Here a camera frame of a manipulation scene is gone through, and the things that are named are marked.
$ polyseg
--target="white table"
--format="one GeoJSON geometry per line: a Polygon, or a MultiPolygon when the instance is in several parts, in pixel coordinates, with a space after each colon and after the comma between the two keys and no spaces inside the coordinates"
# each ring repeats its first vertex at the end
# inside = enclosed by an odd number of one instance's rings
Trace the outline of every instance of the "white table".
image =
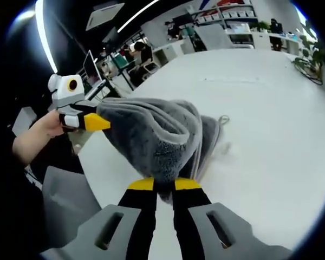
{"type": "MultiPolygon", "coordinates": [[[[204,191],[247,220],[261,241],[298,246],[325,204],[325,93],[284,53],[223,49],[185,55],[131,96],[184,99],[201,114],[228,115],[201,181],[204,191]],[[225,142],[231,148],[223,155],[225,142]]],[[[102,207],[117,204],[140,178],[102,132],[91,136],[80,159],[102,207]]],[[[181,259],[172,217],[172,208],[159,199],[150,259],[181,259]]]]}
{"type": "Polygon", "coordinates": [[[107,95],[110,90],[107,87],[102,86],[103,84],[105,84],[106,80],[99,80],[97,83],[95,83],[94,85],[92,85],[92,89],[86,94],[85,99],[89,100],[90,97],[99,90],[99,88],[102,88],[101,91],[103,92],[103,95],[107,95]]]}
{"type": "Polygon", "coordinates": [[[271,42],[270,42],[270,37],[275,37],[282,39],[283,41],[286,41],[287,43],[287,51],[290,54],[298,55],[299,49],[300,49],[300,41],[287,37],[287,36],[282,36],[280,34],[273,34],[271,32],[226,32],[228,35],[251,35],[253,38],[253,43],[255,49],[260,49],[260,50],[271,50],[271,42]]]}
{"type": "Polygon", "coordinates": [[[161,67],[177,57],[181,57],[192,52],[194,52],[194,50],[189,38],[170,42],[164,46],[153,49],[154,60],[161,67]]]}

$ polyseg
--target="window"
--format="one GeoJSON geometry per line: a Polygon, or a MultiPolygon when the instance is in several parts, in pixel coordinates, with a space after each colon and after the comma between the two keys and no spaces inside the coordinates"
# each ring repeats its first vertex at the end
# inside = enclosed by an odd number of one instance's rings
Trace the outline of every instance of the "window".
{"type": "Polygon", "coordinates": [[[148,39],[142,31],[138,31],[136,34],[131,36],[129,39],[126,40],[124,44],[129,45],[131,51],[135,51],[134,45],[136,42],[148,43],[148,39]]]}
{"type": "MultiPolygon", "coordinates": [[[[295,8],[296,8],[296,11],[297,11],[297,14],[298,14],[298,17],[299,17],[301,23],[303,25],[306,25],[306,20],[307,19],[305,18],[305,16],[300,12],[300,10],[296,6],[295,6],[295,8]]],[[[315,31],[311,30],[311,32],[315,37],[317,37],[317,34],[315,33],[315,31]]],[[[312,37],[309,36],[309,34],[304,29],[303,29],[303,34],[307,37],[308,41],[312,41],[312,42],[315,41],[312,37]]]]}

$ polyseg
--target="human hand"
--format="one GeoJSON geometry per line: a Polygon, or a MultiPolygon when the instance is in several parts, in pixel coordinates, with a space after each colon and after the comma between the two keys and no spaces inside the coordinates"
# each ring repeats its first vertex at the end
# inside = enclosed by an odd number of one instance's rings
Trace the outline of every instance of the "human hand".
{"type": "Polygon", "coordinates": [[[52,110],[44,117],[39,119],[37,123],[40,123],[42,130],[52,138],[64,133],[63,127],[59,120],[59,112],[57,110],[52,110]]]}

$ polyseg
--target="white cabinet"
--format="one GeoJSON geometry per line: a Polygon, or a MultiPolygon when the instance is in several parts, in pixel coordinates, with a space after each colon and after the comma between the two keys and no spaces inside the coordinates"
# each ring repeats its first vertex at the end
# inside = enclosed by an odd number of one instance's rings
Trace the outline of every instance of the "white cabinet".
{"type": "Polygon", "coordinates": [[[270,36],[262,33],[252,33],[255,49],[271,50],[270,36]]]}

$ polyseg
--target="computer monitor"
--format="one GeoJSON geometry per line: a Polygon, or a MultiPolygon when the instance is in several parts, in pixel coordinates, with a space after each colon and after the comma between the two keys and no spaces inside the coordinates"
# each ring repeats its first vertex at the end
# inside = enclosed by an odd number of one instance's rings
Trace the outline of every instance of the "computer monitor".
{"type": "Polygon", "coordinates": [[[94,85],[101,81],[100,72],[94,62],[94,58],[91,51],[88,51],[87,56],[83,63],[84,70],[86,71],[88,82],[90,85],[94,85]]]}

